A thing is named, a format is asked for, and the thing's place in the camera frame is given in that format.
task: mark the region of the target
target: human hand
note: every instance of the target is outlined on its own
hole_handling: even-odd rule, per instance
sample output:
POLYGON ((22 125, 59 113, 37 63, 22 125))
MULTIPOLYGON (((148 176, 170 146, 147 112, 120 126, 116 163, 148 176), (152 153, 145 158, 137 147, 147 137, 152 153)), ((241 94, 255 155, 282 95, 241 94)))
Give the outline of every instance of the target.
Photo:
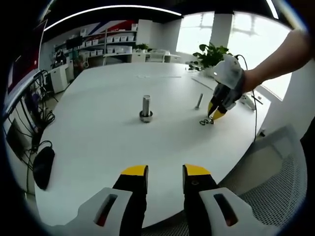
POLYGON ((253 70, 245 71, 245 81, 243 84, 243 93, 254 90, 258 85, 261 85, 261 80, 253 70))

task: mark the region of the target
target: white chair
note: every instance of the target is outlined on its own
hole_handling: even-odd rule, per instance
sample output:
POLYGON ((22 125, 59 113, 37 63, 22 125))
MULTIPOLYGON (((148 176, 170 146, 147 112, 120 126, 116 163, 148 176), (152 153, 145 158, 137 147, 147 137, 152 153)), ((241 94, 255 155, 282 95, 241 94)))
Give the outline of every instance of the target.
POLYGON ((164 56, 169 55, 167 50, 151 50, 147 62, 164 62, 164 56))
POLYGON ((293 128, 283 127, 252 144, 220 187, 248 203, 263 224, 283 227, 288 223, 307 190, 305 156, 293 128))

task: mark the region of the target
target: metal bolt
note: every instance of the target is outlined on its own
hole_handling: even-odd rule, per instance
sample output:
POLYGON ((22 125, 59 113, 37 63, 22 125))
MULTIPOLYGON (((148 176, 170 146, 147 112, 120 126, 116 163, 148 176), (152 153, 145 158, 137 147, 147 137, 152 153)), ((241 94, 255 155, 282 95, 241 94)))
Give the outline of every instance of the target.
POLYGON ((198 110, 198 109, 199 109, 199 106, 200 106, 200 103, 201 103, 202 97, 203 97, 203 93, 201 93, 201 94, 200 94, 200 97, 199 97, 199 100, 198 100, 197 106, 195 106, 195 109, 196 109, 196 110, 198 110))
POLYGON ((142 102, 142 115, 148 117, 150 114, 150 96, 144 95, 142 102))
POLYGON ((140 120, 144 123, 149 123, 152 120, 153 113, 150 111, 150 96, 144 95, 142 100, 142 111, 140 111, 140 120))

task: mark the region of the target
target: human arm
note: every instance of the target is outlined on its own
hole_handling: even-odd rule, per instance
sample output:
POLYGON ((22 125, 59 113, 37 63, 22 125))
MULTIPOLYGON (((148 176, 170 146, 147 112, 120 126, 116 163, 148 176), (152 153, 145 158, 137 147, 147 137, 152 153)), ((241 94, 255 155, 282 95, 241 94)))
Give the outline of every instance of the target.
POLYGON ((307 33, 299 29, 291 31, 273 54, 256 68, 245 71, 243 91, 252 91, 266 80, 300 69, 311 59, 311 47, 307 33))

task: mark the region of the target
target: computer mouse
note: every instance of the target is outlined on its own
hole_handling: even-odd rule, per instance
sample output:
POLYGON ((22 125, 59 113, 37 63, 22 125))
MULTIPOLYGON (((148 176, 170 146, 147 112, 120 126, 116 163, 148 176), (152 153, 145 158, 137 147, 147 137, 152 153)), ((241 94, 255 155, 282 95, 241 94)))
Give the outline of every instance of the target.
POLYGON ((53 166, 55 152, 51 147, 44 147, 35 157, 33 162, 33 176, 37 186, 46 190, 51 168, 53 166))

